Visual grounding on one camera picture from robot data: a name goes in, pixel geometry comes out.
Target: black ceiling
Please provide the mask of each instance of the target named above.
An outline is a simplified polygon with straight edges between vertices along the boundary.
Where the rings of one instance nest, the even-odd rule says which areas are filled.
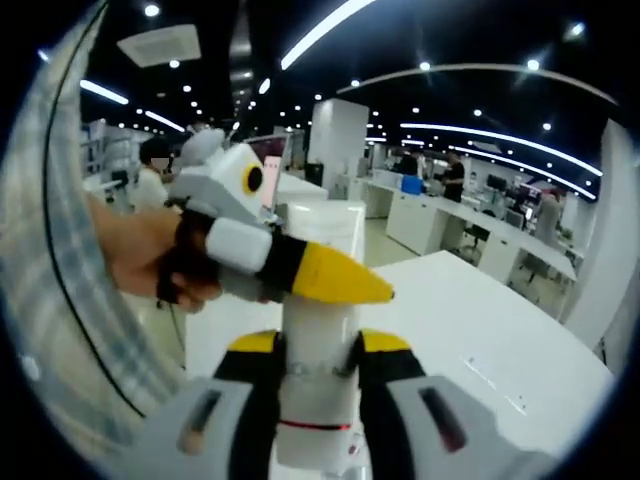
[[[143,13],[146,1],[112,1],[86,78],[123,94],[130,103],[121,106],[86,93],[82,97],[83,119],[106,118],[112,124],[139,123],[170,130],[149,119],[141,121],[136,109],[152,110],[185,126],[197,116],[190,106],[195,100],[202,117],[214,118],[218,126],[228,128],[239,119],[241,128],[252,132],[256,126],[269,132],[274,124],[306,127],[315,94],[336,96],[354,78],[366,80],[416,68],[421,61],[433,66],[465,62],[524,65],[535,57],[541,68],[589,83],[612,95],[623,107],[637,95],[631,87],[637,85],[638,75],[624,58],[634,29],[626,26],[630,20],[620,15],[615,2],[585,6],[586,2],[577,0],[377,0],[281,72],[279,61],[284,54],[344,1],[254,0],[244,4],[239,0],[156,0],[161,14],[154,18]],[[69,12],[73,8],[77,11],[77,3],[71,3]],[[252,52],[249,56],[234,53],[230,58],[239,11],[246,11],[249,18]],[[565,33],[577,21],[584,22],[586,30],[580,38],[567,41]],[[116,46],[118,40],[130,35],[185,23],[197,27],[202,58],[183,62],[177,69],[168,65],[140,69]],[[50,27],[41,33],[43,41],[53,43],[55,33]],[[242,32],[234,45],[243,43],[240,37]],[[231,81],[234,72],[237,76],[240,71],[251,71],[253,77]],[[257,86],[265,77],[273,79],[272,88],[259,96]],[[192,92],[182,92],[183,85],[190,85]],[[240,90],[245,92],[242,97],[238,96]],[[379,111],[380,116],[372,118],[374,132],[377,135],[377,125],[382,124],[389,143],[397,144],[407,134],[424,140],[433,135],[403,131],[401,122],[456,125],[523,137],[595,166],[600,164],[600,138],[606,120],[629,121],[618,107],[576,87],[511,72],[431,72],[337,96]],[[238,99],[242,103],[236,113]],[[249,111],[251,100],[257,106]],[[302,107],[300,112],[294,110],[295,105]],[[413,107],[419,107],[420,113],[412,113]],[[475,108],[484,114],[474,117]],[[287,116],[281,118],[281,111]],[[552,123],[551,131],[542,130],[544,122]],[[439,137],[435,148],[464,145],[470,139],[459,134]],[[512,148],[514,158],[525,163],[550,161],[548,154],[532,149],[500,147],[503,151]],[[583,169],[556,158],[551,161],[554,169],[558,168],[554,172],[584,183],[587,172]],[[596,182],[591,190],[597,189]]]

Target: plaid shirt sleeve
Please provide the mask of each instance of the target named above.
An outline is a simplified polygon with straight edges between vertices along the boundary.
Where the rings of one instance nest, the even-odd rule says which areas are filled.
[[[129,445],[143,419],[107,380],[76,314],[115,383],[145,415],[183,381],[177,365],[152,347],[116,290],[82,188],[79,83],[103,5],[91,8],[43,62],[0,166],[0,295],[6,327],[50,418],[78,451],[98,463]],[[43,182],[45,161],[49,175]],[[53,252],[47,247],[43,188]]]

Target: red stripe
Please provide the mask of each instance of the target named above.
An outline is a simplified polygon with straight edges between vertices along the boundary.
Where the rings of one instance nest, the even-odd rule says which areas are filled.
[[[280,420],[280,423],[282,425],[287,425],[288,427],[306,428],[308,430],[343,431],[343,430],[349,430],[351,428],[351,424],[349,425],[315,425],[313,423],[292,422],[290,420]]]

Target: man in black shirt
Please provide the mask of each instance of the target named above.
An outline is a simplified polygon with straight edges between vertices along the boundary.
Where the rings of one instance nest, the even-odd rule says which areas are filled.
[[[462,201],[462,185],[464,184],[464,165],[460,158],[449,152],[447,161],[449,168],[444,174],[442,184],[444,185],[444,198],[460,203]]]

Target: floor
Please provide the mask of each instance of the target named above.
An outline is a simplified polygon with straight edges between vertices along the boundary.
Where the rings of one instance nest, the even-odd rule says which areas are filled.
[[[416,257],[413,252],[387,237],[385,229],[386,219],[366,221],[364,263],[367,266],[380,267]],[[461,248],[455,253],[469,263],[477,265],[483,244],[479,242],[476,251],[471,250],[472,245],[473,239],[465,237]],[[510,287],[549,315],[556,317],[563,298],[561,286],[553,280],[538,276],[528,284],[529,277],[530,271],[516,270],[512,274]],[[184,365],[185,314],[177,308],[172,310],[168,305],[158,308],[155,299],[126,294],[124,296],[156,345],[178,364]]]

